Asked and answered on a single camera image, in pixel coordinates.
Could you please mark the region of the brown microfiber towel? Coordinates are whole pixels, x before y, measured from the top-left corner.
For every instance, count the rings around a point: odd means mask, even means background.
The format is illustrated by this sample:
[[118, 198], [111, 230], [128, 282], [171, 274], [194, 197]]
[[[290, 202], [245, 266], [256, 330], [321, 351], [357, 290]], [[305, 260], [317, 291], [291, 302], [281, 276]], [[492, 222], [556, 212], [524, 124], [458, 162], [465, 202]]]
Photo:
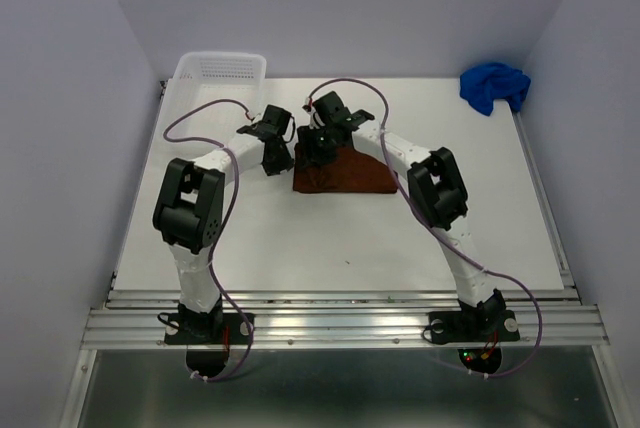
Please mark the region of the brown microfiber towel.
[[333, 163], [323, 166], [305, 165], [303, 148], [294, 148], [293, 190], [302, 194], [364, 193], [394, 194], [397, 186], [385, 164], [357, 152], [351, 147], [337, 150]]

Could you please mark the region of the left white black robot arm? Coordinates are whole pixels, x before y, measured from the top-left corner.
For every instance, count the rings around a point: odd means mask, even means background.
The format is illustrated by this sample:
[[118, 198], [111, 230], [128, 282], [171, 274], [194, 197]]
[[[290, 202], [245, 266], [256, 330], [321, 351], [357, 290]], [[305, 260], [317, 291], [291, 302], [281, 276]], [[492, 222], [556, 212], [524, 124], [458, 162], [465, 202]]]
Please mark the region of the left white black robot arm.
[[196, 159], [174, 158], [168, 163], [152, 215], [153, 227], [173, 256], [180, 284], [177, 311], [158, 316], [169, 345], [217, 344], [228, 335], [230, 324], [244, 322], [238, 315], [223, 315], [224, 291], [213, 274], [213, 249], [237, 201], [240, 175], [260, 166], [273, 176], [294, 165], [285, 135], [295, 121], [290, 112], [273, 105], [240, 127], [228, 143], [171, 135], [188, 117], [217, 103], [188, 112], [162, 134], [169, 143], [213, 146]]

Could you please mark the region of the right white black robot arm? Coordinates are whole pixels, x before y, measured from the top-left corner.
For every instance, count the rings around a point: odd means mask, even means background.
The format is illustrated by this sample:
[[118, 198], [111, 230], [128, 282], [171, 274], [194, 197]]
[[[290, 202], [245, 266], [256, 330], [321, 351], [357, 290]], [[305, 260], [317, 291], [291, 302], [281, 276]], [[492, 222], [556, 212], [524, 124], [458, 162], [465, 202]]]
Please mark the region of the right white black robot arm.
[[385, 164], [393, 181], [406, 183], [401, 194], [414, 216], [434, 232], [459, 307], [429, 312], [425, 338], [436, 345], [517, 340], [517, 324], [502, 293], [486, 271], [472, 264], [477, 250], [466, 220], [468, 191], [453, 153], [407, 141], [371, 113], [350, 111], [334, 91], [317, 100], [308, 98], [304, 110], [310, 124], [298, 129], [298, 139], [305, 162], [328, 165], [347, 147]]

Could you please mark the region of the white perforated plastic basket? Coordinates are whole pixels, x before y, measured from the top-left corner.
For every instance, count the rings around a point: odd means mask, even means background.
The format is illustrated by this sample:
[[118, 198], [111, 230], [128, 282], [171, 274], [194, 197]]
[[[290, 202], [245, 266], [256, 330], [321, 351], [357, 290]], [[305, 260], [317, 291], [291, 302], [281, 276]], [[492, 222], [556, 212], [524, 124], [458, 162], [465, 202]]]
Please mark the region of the white perforated plastic basket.
[[227, 144], [259, 111], [266, 59], [200, 51], [183, 55], [167, 82], [154, 135], [156, 160], [194, 159]]

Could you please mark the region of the blue microfiber towel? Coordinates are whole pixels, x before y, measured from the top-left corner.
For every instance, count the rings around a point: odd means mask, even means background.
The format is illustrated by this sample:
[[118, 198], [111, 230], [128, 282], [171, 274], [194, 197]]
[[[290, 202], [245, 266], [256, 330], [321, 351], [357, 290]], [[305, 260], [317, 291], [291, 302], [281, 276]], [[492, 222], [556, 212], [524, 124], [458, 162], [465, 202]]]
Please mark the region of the blue microfiber towel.
[[490, 62], [467, 69], [459, 76], [459, 95], [476, 112], [490, 116], [496, 100], [506, 101], [519, 113], [531, 87], [531, 78], [510, 65]]

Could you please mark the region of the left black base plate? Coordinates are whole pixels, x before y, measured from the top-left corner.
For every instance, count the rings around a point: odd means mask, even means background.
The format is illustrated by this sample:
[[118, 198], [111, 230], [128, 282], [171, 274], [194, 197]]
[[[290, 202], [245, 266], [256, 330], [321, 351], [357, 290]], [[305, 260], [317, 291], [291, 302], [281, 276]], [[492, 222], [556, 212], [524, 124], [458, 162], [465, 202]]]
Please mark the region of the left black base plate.
[[230, 348], [234, 346], [246, 346], [249, 342], [249, 328], [237, 313], [225, 313], [222, 327], [214, 334], [196, 335], [179, 324], [177, 313], [162, 312], [165, 328], [163, 343], [167, 346], [222, 346]]

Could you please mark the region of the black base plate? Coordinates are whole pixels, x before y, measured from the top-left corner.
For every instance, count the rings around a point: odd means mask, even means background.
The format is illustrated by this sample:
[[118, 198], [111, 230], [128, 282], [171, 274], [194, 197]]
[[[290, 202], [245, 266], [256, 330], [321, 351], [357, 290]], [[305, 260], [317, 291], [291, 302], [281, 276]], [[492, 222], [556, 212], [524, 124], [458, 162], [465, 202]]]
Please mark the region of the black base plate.
[[449, 343], [480, 343], [494, 339], [498, 342], [520, 340], [515, 313], [504, 310], [489, 318], [463, 311], [432, 311], [423, 337], [435, 345]]
[[230, 348], [234, 346], [246, 346], [249, 342], [249, 328], [237, 313], [225, 313], [222, 327], [214, 334], [196, 335], [179, 324], [177, 313], [162, 312], [165, 328], [163, 343], [167, 346], [222, 346]]

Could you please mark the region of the aluminium rail frame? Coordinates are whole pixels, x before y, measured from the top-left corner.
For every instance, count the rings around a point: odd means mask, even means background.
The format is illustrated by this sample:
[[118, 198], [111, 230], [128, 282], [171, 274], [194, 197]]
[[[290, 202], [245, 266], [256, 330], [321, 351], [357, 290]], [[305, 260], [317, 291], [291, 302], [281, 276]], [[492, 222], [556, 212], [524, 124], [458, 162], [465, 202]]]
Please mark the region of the aluminium rail frame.
[[284, 223], [290, 254], [224, 266], [233, 298], [256, 316], [250, 355], [234, 381], [193, 381], [185, 351], [163, 340], [157, 314], [177, 300], [168, 254], [150, 234], [152, 184], [173, 149], [150, 145], [127, 239], [104, 306], [89, 314], [63, 414], [65, 427], [629, 427], [598, 308], [584, 304], [565, 259], [521, 122], [505, 103], [474, 113], [451, 79], [382, 79], [396, 128], [458, 148], [469, 166], [482, 150], [508, 189], [472, 199], [482, 258], [533, 288], [502, 290], [521, 338], [503, 348], [509, 375], [462, 371], [455, 346], [421, 336], [428, 313], [456, 305], [431, 237], [404, 205], [376, 199], [403, 225], [385, 235], [355, 199], [364, 233], [334, 239], [303, 261], [304, 231]]

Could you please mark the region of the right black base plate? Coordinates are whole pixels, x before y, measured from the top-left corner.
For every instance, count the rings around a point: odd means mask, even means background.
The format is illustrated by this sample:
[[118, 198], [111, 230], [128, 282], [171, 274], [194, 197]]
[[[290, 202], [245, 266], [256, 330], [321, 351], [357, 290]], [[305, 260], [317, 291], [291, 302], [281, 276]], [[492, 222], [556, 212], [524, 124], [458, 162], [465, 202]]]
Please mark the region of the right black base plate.
[[423, 337], [435, 345], [449, 343], [480, 343], [494, 339], [498, 342], [520, 340], [515, 313], [504, 310], [489, 318], [463, 311], [432, 311]]

